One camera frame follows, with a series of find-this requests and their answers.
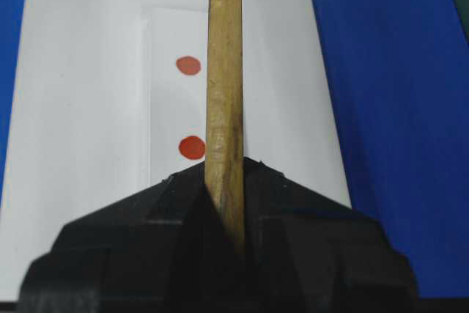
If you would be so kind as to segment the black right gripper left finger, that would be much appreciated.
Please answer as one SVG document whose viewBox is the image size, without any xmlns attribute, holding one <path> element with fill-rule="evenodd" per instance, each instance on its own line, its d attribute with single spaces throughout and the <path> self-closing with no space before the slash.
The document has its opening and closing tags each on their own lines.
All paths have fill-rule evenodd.
<svg viewBox="0 0 469 313">
<path fill-rule="evenodd" d="M 204 167 L 64 225 L 23 280 L 19 312 L 217 312 L 204 294 Z"/>
</svg>

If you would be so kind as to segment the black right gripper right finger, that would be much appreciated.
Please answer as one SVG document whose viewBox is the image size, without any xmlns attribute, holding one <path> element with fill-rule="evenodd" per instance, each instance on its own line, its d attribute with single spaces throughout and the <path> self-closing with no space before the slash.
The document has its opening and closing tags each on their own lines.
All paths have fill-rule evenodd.
<svg viewBox="0 0 469 313">
<path fill-rule="evenodd" d="M 244 160 L 245 221 L 264 312 L 411 312 L 408 259 L 356 210 Z"/>
</svg>

